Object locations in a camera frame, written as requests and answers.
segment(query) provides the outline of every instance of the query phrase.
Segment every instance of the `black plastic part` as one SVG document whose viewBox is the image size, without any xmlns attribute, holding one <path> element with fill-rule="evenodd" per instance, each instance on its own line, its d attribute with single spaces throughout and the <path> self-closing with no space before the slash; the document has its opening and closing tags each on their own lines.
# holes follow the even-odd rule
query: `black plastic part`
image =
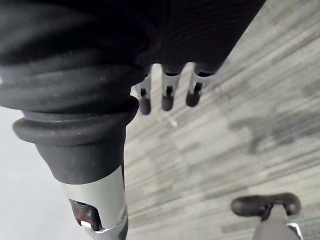
<svg viewBox="0 0 320 240">
<path fill-rule="evenodd" d="M 81 221 L 89 223 L 92 230 L 102 230 L 102 224 L 98 209 L 94 206 L 69 199 L 72 211 L 77 223 L 81 226 Z"/>
<path fill-rule="evenodd" d="M 25 112 L 15 133 L 36 144 L 54 177 L 66 184 L 102 179 L 124 164 L 126 124 L 138 109 L 132 97 L 128 111 L 114 114 L 48 114 Z"/>
<path fill-rule="evenodd" d="M 162 64 L 161 67 L 165 75 L 176 76 L 181 73 L 185 65 L 186 65 L 185 63 L 184 64 Z"/>
<path fill-rule="evenodd" d="M 185 98 L 185 104 L 189 107 L 195 107 L 198 105 L 200 101 L 200 95 L 196 93 L 191 93 L 188 91 L 186 98 Z"/>
<path fill-rule="evenodd" d="M 274 205 L 283 205 L 288 216 L 296 215 L 301 210 L 299 198 L 292 193 L 239 197 L 232 201 L 231 209 L 242 217 L 261 217 L 265 220 Z"/>
<path fill-rule="evenodd" d="M 140 89 L 140 95 L 141 95 L 142 98 L 144 98 L 144 97 L 147 95 L 146 89 L 141 88 L 141 89 Z"/>
<path fill-rule="evenodd" d="M 151 113 L 151 101 L 149 98 L 143 97 L 140 99 L 140 112 L 143 115 Z"/>
<path fill-rule="evenodd" d="M 161 106 L 164 111 L 170 111 L 174 106 L 174 97 L 173 96 L 162 96 Z"/>
</svg>

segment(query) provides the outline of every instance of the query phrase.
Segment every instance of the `white wall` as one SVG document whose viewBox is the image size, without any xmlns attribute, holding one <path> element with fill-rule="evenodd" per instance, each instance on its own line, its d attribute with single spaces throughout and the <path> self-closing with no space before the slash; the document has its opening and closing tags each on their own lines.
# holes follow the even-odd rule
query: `white wall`
<svg viewBox="0 0 320 240">
<path fill-rule="evenodd" d="M 36 147 L 13 132 L 21 112 L 0 116 L 0 240 L 88 240 Z"/>
</svg>

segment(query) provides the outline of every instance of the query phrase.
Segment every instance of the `rubber tip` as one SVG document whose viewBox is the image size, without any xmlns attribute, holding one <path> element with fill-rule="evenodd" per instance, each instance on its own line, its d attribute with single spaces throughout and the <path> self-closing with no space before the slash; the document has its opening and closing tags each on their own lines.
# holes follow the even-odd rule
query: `rubber tip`
<svg viewBox="0 0 320 240">
<path fill-rule="evenodd" d="M 148 98 L 143 98 L 140 100 L 140 112 L 143 115 L 148 115 L 151 112 L 151 101 Z"/>
<path fill-rule="evenodd" d="M 170 111 L 174 106 L 174 97 L 162 96 L 161 106 L 164 111 Z"/>
<path fill-rule="evenodd" d="M 200 101 L 200 95 L 196 93 L 191 93 L 188 91 L 186 98 L 185 98 L 185 104 L 189 107 L 195 107 L 198 105 Z"/>
</svg>

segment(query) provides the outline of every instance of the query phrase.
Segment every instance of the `gray carpet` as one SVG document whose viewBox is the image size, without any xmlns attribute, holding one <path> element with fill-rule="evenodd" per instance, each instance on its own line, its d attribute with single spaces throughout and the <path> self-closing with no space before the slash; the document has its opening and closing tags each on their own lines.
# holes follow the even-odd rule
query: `gray carpet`
<svg viewBox="0 0 320 240">
<path fill-rule="evenodd" d="M 192 72 L 171 112 L 127 128 L 129 239 L 249 240 L 257 219 L 230 211 L 233 198 L 293 192 L 306 240 L 320 239 L 320 2 L 268 0 L 204 93 L 185 105 Z"/>
</svg>

